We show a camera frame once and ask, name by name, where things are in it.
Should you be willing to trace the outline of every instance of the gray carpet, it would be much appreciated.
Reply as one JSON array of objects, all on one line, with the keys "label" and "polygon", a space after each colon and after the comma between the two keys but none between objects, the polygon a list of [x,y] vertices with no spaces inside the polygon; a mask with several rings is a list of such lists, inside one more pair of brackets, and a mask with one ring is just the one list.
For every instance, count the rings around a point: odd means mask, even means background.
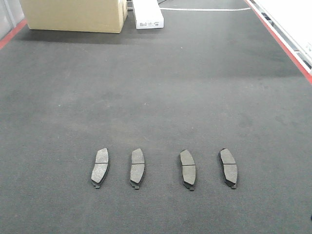
[{"label": "gray carpet", "polygon": [[[120,35],[25,27],[0,51],[0,233],[311,233],[311,85],[251,10],[163,15],[163,29],[137,31],[130,13]],[[104,147],[110,170],[96,190]],[[193,192],[183,149],[197,165]]]}]

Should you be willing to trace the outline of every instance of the brake pad friction material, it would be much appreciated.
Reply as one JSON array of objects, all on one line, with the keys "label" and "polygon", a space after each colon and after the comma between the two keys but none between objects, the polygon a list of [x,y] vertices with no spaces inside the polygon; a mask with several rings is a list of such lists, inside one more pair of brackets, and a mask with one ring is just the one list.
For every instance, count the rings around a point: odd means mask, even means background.
[{"label": "brake pad friction material", "polygon": [[180,153],[180,164],[182,170],[183,185],[189,190],[194,190],[196,180],[196,165],[188,150]]},{"label": "brake pad friction material", "polygon": [[219,158],[222,166],[224,182],[232,189],[236,189],[238,173],[233,155],[228,149],[222,149],[219,152]]},{"label": "brake pad friction material", "polygon": [[97,152],[96,162],[92,170],[91,181],[96,189],[101,187],[109,169],[109,157],[107,148]]},{"label": "brake pad friction material", "polygon": [[130,183],[135,189],[139,189],[145,172],[145,159],[141,149],[132,152],[130,170]]}]

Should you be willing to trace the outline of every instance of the white box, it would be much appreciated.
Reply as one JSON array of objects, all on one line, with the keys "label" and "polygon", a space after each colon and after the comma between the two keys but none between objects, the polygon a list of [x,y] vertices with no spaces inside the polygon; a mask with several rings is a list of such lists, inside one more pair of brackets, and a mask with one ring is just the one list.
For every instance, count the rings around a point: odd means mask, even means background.
[{"label": "white box", "polygon": [[137,29],[163,28],[162,16],[157,0],[132,0]]}]

